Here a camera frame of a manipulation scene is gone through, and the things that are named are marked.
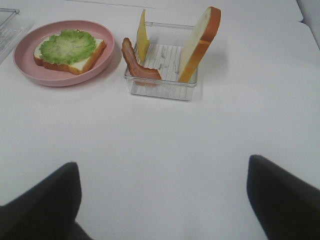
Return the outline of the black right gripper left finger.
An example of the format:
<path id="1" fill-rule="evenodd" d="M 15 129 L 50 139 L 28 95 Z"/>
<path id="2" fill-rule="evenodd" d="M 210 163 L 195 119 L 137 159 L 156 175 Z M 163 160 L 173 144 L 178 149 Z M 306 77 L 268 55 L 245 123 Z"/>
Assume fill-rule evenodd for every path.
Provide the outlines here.
<path id="1" fill-rule="evenodd" d="M 67 162 L 1 206 L 2 240 L 89 240 L 76 222 L 82 200 L 78 165 Z"/>

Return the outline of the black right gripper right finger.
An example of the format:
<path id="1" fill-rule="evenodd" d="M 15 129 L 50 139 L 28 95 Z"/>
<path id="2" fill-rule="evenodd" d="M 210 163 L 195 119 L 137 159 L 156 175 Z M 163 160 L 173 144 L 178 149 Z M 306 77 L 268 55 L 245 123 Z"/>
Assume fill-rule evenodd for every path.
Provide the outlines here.
<path id="1" fill-rule="evenodd" d="M 269 240 L 318 240 L 320 191 L 261 155 L 248 162 L 246 191 Z"/>

